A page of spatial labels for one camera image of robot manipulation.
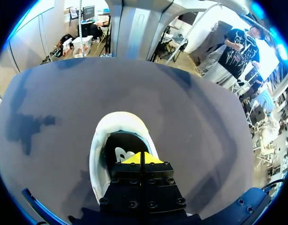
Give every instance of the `yellow triangle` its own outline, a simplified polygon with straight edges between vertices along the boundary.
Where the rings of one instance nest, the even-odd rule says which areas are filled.
[[[128,158],[127,160],[123,161],[122,163],[130,164],[140,164],[140,152],[136,153],[132,157]],[[159,160],[158,158],[150,155],[148,152],[145,152],[145,164],[149,163],[163,163],[163,161]]]

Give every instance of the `man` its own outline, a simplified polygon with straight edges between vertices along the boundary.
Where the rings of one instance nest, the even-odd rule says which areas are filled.
[[[227,33],[224,41],[225,51],[203,78],[229,89],[240,77],[249,61],[259,69],[259,49],[256,38],[264,39],[265,34],[255,26],[248,31],[233,29]]]
[[[254,93],[256,93],[256,91],[258,91],[258,89],[265,84],[264,80],[262,79],[261,75],[257,75],[256,77],[256,81],[254,82],[254,84],[252,84],[252,86],[250,87],[249,90],[247,90],[246,93],[244,93],[243,95],[241,95],[239,97],[239,100],[242,102],[244,101],[246,98],[250,97],[251,95],[253,95]]]

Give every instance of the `shoe logo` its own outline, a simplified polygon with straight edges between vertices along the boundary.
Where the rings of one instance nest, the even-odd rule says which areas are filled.
[[[132,151],[125,152],[125,150],[120,147],[115,148],[115,153],[116,153],[117,163],[122,163],[123,161],[129,159],[131,156],[134,155],[134,152]]]

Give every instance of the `cable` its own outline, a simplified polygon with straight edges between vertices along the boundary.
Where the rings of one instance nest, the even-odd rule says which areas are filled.
[[[81,7],[82,7],[81,4],[82,4],[82,0],[79,1],[78,26],[79,26],[79,38],[80,38],[80,44],[81,44],[81,53],[82,53],[82,57],[84,58],[84,47],[83,47],[82,29],[81,29]]]
[[[265,189],[269,188],[270,186],[272,186],[272,185],[274,185],[276,183],[281,183],[281,182],[284,182],[284,181],[285,181],[284,179],[275,180],[275,181],[265,185],[261,190],[265,190]]]
[[[222,4],[220,3],[216,3],[212,6],[210,6],[207,10],[205,10],[205,12],[200,16],[200,18],[192,25],[192,27],[190,28],[190,30],[187,32],[187,34],[185,35],[185,37],[183,38],[183,40],[181,41],[181,43],[178,45],[178,47],[175,49],[175,51],[173,52],[173,54],[170,56],[170,58],[166,61],[165,65],[167,65],[172,58],[176,55],[176,53],[178,52],[178,50],[180,49],[181,46],[184,45],[184,43],[187,40],[187,36],[189,36],[189,34],[191,33],[191,31],[196,27],[196,25],[200,22],[200,20],[205,16],[205,14],[212,9],[215,6],[220,6],[222,8]]]
[[[53,62],[53,61],[52,61],[52,58],[51,58],[51,55],[50,55],[50,51],[49,51],[48,45],[47,45],[45,32],[44,32],[43,14],[41,14],[41,19],[42,19],[42,31],[43,31],[44,41],[45,41],[46,49],[48,50],[48,57],[49,57],[49,59],[50,59],[50,62]]]
[[[12,46],[11,46],[11,43],[10,41],[8,41],[8,46],[9,46],[9,49],[10,49],[10,53],[12,55],[12,58],[13,58],[13,62],[15,63],[15,66],[17,67],[17,70],[19,71],[19,73],[21,72],[18,65],[17,65],[17,62],[15,60],[15,57],[14,57],[14,54],[13,54],[13,50],[12,50]]]

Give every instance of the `computer monitor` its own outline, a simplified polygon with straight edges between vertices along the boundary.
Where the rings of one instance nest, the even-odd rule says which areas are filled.
[[[87,6],[83,8],[83,19],[88,20],[95,16],[95,6]]]

